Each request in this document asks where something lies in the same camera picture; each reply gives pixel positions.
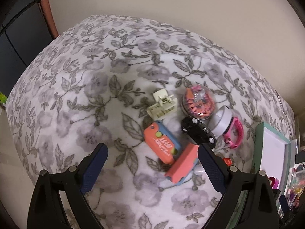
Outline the pink kids smartwatch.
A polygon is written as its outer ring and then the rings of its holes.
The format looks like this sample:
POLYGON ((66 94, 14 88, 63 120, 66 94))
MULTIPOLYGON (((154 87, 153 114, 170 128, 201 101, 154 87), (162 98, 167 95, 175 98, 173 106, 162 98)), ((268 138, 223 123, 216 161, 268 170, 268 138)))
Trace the pink kids smartwatch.
POLYGON ((233 117, 229 127, 223 134, 224 142, 228 145, 229 148, 235 149, 241 145, 243 136, 244 131, 241 121, 238 117, 233 117))

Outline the purple lighter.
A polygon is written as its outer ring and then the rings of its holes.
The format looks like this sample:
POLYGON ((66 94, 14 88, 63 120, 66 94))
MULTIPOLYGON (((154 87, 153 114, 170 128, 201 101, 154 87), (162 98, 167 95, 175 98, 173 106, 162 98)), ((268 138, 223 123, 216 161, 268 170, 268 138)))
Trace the purple lighter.
POLYGON ((271 177, 271 187, 272 189, 277 189, 279 186, 279 180, 277 178, 271 177))

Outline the cream hair claw clip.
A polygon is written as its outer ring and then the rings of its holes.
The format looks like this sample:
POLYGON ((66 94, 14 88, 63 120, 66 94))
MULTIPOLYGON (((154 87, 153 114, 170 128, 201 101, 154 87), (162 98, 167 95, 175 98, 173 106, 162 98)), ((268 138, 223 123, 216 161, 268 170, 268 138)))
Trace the cream hair claw clip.
POLYGON ((155 103, 146 111, 154 121, 163 120, 177 111, 178 99, 174 95, 169 95, 165 88, 154 92, 153 98, 155 103))

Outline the orange blue carrot knife toy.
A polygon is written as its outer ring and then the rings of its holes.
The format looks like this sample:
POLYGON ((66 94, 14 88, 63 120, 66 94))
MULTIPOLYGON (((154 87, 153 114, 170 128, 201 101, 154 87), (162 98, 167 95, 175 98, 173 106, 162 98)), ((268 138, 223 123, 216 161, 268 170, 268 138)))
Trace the orange blue carrot knife toy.
POLYGON ((144 130, 146 144, 158 158, 167 165, 172 165, 182 152, 182 145, 160 121, 153 122, 144 130))

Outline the floral grey white blanket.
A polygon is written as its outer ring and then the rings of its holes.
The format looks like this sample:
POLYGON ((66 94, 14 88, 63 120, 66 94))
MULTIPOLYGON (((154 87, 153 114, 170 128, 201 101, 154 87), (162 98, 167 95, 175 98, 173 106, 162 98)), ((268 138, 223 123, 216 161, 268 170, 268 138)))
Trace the floral grey white blanket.
POLYGON ((32 182, 60 173, 98 143, 109 157, 86 199, 106 228, 201 228, 220 199, 205 174, 182 185, 144 141, 146 110, 165 88, 180 98, 208 87, 244 128, 243 143, 216 154, 251 169, 255 129, 266 122, 295 136, 294 113, 271 84, 237 55, 208 38, 154 20, 93 15, 63 32, 24 71, 7 101, 20 161, 32 182))

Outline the teal white box lid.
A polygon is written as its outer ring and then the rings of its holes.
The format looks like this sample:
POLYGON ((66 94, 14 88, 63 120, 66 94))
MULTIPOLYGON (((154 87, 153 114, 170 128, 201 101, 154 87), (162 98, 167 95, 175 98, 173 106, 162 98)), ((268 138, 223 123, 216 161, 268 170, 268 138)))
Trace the teal white box lid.
POLYGON ((273 177, 280 195, 286 191, 292 155, 291 141, 266 122, 247 129, 241 145, 230 150, 230 158, 241 171, 263 170, 268 177, 273 177))

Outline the red glue tube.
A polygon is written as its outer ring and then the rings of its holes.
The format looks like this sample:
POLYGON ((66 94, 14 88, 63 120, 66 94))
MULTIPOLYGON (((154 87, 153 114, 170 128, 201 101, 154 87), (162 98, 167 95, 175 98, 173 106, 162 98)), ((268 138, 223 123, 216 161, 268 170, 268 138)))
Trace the red glue tube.
POLYGON ((223 158, 223 161, 225 162, 225 164, 227 166, 233 165, 233 162, 232 162, 232 160, 230 158, 223 158))

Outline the black toy car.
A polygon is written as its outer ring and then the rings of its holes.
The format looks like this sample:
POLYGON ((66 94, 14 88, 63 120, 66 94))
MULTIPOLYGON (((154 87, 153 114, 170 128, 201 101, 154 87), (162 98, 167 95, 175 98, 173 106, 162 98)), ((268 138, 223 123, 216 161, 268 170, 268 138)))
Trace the black toy car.
POLYGON ((211 130, 195 117, 185 117, 181 128, 197 145, 207 144, 210 149, 216 146, 216 138, 211 130))

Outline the pink blue folding toy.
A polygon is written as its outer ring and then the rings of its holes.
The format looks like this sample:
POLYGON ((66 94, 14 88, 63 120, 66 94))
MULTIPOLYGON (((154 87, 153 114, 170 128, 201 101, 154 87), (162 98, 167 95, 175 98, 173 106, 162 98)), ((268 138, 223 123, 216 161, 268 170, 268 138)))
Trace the pink blue folding toy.
POLYGON ((197 151, 198 145, 189 143, 164 176, 175 185, 182 184, 198 163, 197 151))

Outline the clear ball with pink bands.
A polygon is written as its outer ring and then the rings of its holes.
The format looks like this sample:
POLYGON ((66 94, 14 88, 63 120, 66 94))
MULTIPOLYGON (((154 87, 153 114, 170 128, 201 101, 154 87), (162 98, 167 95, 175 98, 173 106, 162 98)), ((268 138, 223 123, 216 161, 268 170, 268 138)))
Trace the clear ball with pink bands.
POLYGON ((216 102, 210 89, 197 84, 186 88, 181 99, 181 107, 188 116, 205 120, 214 113, 216 102))

